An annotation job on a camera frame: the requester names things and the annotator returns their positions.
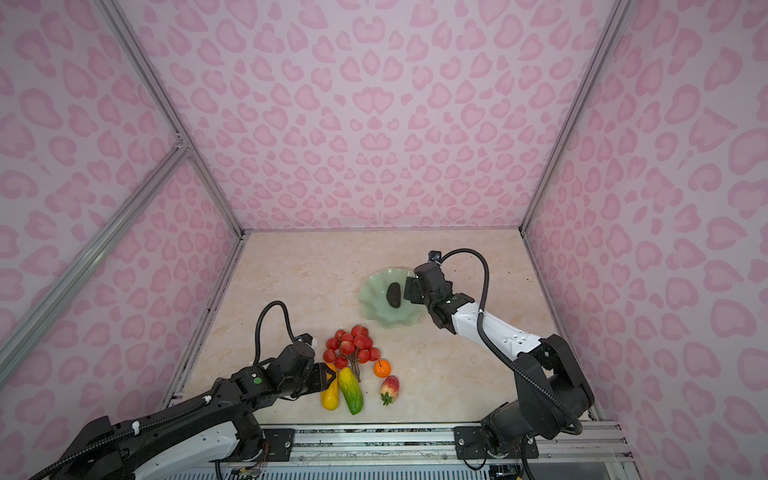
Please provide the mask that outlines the small orange fake fruit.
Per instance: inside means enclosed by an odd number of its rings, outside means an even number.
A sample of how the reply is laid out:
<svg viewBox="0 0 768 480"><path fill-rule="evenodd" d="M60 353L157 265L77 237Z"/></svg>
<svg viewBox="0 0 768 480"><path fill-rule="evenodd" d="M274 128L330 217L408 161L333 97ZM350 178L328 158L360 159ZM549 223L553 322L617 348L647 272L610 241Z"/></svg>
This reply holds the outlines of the small orange fake fruit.
<svg viewBox="0 0 768 480"><path fill-rule="evenodd" d="M373 364L374 375L381 379L386 379L391 375L391 365L387 360L378 359Z"/></svg>

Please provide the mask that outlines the dark avocado fake fruit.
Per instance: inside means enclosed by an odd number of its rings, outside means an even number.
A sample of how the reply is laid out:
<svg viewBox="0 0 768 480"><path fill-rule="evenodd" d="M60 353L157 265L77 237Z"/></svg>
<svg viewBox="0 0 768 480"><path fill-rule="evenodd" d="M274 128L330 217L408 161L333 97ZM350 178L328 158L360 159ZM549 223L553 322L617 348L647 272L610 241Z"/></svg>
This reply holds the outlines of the dark avocado fake fruit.
<svg viewBox="0 0 768 480"><path fill-rule="evenodd" d="M402 304L402 290L398 282L392 282L389 284L385 298L388 305L393 309L399 309Z"/></svg>

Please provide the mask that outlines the green yellow fake mango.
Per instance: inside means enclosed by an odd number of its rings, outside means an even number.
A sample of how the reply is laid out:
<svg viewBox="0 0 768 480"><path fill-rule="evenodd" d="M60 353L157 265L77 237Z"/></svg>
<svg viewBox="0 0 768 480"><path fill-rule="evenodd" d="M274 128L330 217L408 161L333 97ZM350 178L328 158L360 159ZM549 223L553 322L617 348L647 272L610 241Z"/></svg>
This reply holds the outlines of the green yellow fake mango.
<svg viewBox="0 0 768 480"><path fill-rule="evenodd" d="M339 389L352 415L359 414L364 406L363 393L352 369L345 367L337 375Z"/></svg>

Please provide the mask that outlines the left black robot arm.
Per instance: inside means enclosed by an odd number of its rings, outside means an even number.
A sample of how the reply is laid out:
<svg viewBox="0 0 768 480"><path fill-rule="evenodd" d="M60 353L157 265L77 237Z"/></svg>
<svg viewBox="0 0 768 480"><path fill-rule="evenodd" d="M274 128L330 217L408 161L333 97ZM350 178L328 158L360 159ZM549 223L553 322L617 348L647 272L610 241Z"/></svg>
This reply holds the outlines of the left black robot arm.
<svg viewBox="0 0 768 480"><path fill-rule="evenodd" d="M255 413L327 390L336 374L302 341L217 379L173 407L116 424L89 422L37 479L163 479L202 463L256 462L274 449Z"/></svg>

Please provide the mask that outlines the yellow fake fruit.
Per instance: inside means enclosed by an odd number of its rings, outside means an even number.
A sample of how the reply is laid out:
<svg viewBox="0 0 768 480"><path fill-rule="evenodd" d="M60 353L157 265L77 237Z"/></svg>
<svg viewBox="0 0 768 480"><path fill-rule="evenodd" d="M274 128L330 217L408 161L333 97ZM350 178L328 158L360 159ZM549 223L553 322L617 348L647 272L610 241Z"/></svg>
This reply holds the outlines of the yellow fake fruit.
<svg viewBox="0 0 768 480"><path fill-rule="evenodd" d="M329 387L321 394L321 405L325 410L334 411L340 404L340 390L337 378L338 370L334 364L328 364L328 367L334 374Z"/></svg>

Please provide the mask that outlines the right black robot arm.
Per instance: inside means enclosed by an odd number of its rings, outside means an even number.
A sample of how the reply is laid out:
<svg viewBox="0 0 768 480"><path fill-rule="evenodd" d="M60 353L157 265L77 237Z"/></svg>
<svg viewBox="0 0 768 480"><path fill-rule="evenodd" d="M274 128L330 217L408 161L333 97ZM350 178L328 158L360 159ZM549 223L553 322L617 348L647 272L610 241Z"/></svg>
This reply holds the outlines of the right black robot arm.
<svg viewBox="0 0 768 480"><path fill-rule="evenodd" d="M513 373L517 399L480 421L480 447L501 458L521 456L538 437L582 434L581 417L595 397L570 345L557 334L541 337L488 313L490 269L486 262L482 267L478 300L454 292L437 261L416 267L402 292L405 302L425 306L438 328L485 347Z"/></svg>

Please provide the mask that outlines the red cherry tomato bunch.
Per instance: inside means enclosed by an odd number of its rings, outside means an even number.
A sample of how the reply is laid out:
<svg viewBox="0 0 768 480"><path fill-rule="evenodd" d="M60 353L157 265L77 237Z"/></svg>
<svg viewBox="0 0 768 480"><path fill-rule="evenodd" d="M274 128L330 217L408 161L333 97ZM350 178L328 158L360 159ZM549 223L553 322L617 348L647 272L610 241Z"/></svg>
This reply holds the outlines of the red cherry tomato bunch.
<svg viewBox="0 0 768 480"><path fill-rule="evenodd" d="M339 329L325 342L322 360L337 370L350 368L357 380L361 379L362 368L373 365L381 359L381 352L375 346L370 330L355 325L350 330Z"/></svg>

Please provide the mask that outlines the red yellow fake strawberry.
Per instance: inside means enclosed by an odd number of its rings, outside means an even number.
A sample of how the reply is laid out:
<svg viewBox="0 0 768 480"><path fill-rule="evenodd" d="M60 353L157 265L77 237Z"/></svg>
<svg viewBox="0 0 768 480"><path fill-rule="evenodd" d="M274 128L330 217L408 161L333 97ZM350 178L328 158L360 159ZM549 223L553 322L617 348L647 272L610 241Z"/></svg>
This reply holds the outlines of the red yellow fake strawberry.
<svg viewBox="0 0 768 480"><path fill-rule="evenodd" d="M399 379L394 376L388 376L382 383L380 388L380 399L384 406L388 406L394 403L398 398L400 390Z"/></svg>

